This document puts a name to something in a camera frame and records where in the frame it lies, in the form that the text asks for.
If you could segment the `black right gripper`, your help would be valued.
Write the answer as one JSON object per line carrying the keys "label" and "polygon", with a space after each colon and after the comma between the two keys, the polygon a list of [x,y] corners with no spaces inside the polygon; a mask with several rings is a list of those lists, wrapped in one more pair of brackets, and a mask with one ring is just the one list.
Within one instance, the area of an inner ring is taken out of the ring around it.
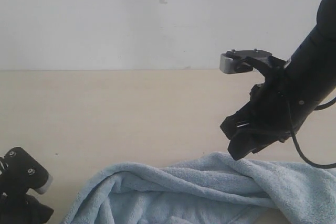
{"label": "black right gripper", "polygon": [[302,88],[293,83],[254,85],[250,100],[220,125],[229,139],[231,157],[237,161],[275,142],[285,142],[290,137],[289,115],[298,120],[293,127],[302,124],[301,99]]}

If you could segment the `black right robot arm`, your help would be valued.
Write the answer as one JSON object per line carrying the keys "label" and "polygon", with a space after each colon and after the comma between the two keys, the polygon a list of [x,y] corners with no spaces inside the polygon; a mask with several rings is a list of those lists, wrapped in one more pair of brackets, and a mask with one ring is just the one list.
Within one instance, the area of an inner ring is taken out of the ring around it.
{"label": "black right robot arm", "polygon": [[221,54],[221,72],[264,76],[249,101],[220,125],[234,160],[295,138],[312,112],[328,107],[324,99],[335,89],[335,0],[321,1],[316,21],[288,60],[258,49]]}

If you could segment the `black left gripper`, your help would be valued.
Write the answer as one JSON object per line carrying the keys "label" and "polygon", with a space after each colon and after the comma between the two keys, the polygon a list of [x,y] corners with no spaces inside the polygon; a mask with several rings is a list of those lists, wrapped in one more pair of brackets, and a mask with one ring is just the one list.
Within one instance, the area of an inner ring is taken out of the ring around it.
{"label": "black left gripper", "polygon": [[47,223],[54,210],[41,204],[28,189],[10,194],[1,190],[1,223]]}

